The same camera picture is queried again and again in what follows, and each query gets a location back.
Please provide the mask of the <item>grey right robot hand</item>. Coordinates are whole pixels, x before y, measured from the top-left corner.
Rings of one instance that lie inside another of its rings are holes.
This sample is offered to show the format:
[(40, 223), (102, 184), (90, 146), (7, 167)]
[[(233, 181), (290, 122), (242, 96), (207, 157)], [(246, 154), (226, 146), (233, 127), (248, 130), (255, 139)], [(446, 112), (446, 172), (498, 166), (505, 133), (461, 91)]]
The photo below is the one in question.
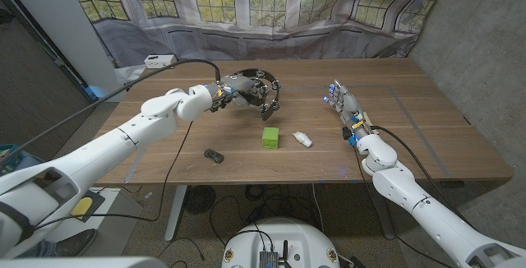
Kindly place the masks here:
[(367, 124), (361, 105), (345, 85), (334, 80), (330, 85), (329, 92), (330, 94), (324, 98), (324, 101), (339, 114), (344, 125), (345, 140), (351, 136), (360, 139), (373, 133)]

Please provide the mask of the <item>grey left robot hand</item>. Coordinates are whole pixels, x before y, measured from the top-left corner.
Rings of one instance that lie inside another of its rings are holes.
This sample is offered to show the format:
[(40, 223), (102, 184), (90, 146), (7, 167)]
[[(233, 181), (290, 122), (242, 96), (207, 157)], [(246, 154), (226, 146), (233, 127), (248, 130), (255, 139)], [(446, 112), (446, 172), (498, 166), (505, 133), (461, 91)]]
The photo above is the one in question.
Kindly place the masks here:
[(241, 75), (224, 76), (219, 82), (205, 85), (210, 92), (212, 104), (210, 111), (224, 109), (234, 102), (240, 106), (261, 106), (266, 100), (267, 91), (257, 79)]

